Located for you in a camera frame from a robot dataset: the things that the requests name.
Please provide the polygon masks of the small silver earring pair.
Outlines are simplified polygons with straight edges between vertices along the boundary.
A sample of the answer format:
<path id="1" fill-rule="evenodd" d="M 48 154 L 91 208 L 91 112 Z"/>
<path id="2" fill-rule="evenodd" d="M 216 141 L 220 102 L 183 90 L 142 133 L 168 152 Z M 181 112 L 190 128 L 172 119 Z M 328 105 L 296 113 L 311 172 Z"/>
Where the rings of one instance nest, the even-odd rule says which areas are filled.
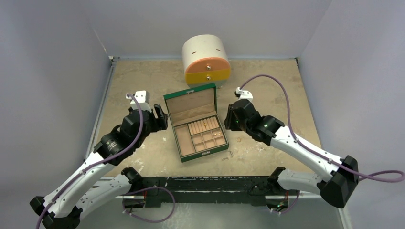
<path id="1" fill-rule="evenodd" d="M 229 160 L 232 157 L 233 157 L 232 151 L 228 151 L 228 155 L 226 157 L 222 158 L 222 161 Z"/>

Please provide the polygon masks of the green jewelry tray insert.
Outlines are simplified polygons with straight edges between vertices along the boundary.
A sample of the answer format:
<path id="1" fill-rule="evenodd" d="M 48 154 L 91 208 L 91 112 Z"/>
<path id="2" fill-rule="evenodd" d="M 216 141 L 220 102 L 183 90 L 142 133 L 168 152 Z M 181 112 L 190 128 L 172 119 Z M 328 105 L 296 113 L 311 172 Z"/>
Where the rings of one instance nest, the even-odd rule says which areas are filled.
<path id="1" fill-rule="evenodd" d="M 173 127 L 180 159 L 187 162 L 229 148 L 229 142 L 217 115 Z"/>

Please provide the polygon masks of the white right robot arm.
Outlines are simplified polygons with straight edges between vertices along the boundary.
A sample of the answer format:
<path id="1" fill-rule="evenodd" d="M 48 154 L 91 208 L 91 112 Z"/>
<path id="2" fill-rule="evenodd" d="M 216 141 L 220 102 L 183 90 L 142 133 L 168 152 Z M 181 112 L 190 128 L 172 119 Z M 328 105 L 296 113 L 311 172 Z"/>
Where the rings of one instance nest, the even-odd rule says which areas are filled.
<path id="1" fill-rule="evenodd" d="M 294 172 L 277 168 L 268 181 L 268 188 L 274 194 L 284 190 L 302 190 L 320 195 L 330 205 L 344 208 L 357 187 L 358 162 L 352 156 L 342 158 L 299 138 L 279 119 L 261 116 L 247 99 L 241 99 L 228 106 L 224 126 L 227 130 L 243 131 L 257 142 L 279 149 L 297 159 L 313 173 Z"/>

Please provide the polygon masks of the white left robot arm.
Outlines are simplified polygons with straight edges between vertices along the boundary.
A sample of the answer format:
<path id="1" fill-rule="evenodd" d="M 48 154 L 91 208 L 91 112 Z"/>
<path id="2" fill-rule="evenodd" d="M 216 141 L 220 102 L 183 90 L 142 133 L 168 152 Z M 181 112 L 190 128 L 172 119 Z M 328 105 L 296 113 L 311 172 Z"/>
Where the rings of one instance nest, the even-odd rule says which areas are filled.
<path id="1" fill-rule="evenodd" d="M 94 146 L 83 164 L 55 191 L 36 196 L 30 206 L 39 216 L 36 228 L 75 229 L 84 217 L 112 198 L 142 190 L 142 176 L 125 168 L 105 185 L 94 184 L 140 148 L 151 133 L 166 130 L 169 116 L 159 104 L 153 108 L 131 107 L 121 124 L 116 125 Z"/>

